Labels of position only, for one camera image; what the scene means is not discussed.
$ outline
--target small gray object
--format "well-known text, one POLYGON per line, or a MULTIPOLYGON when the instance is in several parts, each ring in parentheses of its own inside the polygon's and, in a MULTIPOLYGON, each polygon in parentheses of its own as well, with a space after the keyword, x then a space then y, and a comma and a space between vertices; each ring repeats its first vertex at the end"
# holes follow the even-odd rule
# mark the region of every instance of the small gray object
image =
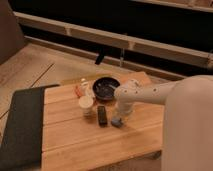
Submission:
POLYGON ((112 118, 111 124, 112 126, 117 128, 120 128, 123 125, 121 118, 116 118, 116 117, 112 118))

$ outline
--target black cushion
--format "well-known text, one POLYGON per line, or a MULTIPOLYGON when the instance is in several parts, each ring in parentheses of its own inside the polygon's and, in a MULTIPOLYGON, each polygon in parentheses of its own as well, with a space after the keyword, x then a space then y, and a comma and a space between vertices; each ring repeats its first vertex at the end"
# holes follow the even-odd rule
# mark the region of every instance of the black cushion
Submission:
POLYGON ((13 94, 0 148, 0 170, 41 162, 44 90, 19 90, 13 94))

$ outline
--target black bowl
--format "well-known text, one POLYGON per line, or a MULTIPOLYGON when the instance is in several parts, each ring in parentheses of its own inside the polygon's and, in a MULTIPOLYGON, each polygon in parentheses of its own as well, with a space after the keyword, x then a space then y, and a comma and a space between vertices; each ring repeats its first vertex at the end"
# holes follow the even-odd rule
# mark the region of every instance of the black bowl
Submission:
POLYGON ((99 100, 110 101, 114 99, 114 91, 120 83, 111 77, 102 77, 93 84, 93 91, 99 100))

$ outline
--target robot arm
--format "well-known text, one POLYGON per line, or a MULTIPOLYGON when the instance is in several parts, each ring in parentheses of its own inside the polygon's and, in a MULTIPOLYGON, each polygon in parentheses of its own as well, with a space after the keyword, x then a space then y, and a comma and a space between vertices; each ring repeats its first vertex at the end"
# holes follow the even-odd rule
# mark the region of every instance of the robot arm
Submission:
POLYGON ((133 102, 145 102, 164 105, 172 88, 178 82, 141 86, 137 80, 130 80, 115 90, 116 111, 119 115, 132 112, 133 102))
POLYGON ((123 116, 135 101, 165 104, 162 171, 213 170, 213 76, 144 87, 132 80, 115 98, 123 116))

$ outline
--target paper cup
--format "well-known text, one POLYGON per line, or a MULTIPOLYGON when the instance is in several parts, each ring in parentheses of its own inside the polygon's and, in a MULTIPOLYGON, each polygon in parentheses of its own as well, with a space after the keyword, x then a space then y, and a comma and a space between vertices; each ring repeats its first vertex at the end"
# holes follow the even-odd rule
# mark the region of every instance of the paper cup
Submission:
POLYGON ((93 103, 94 103, 93 98, 89 96, 82 96, 79 99, 78 104, 80 108, 82 109, 84 116, 88 116, 92 114, 93 103))

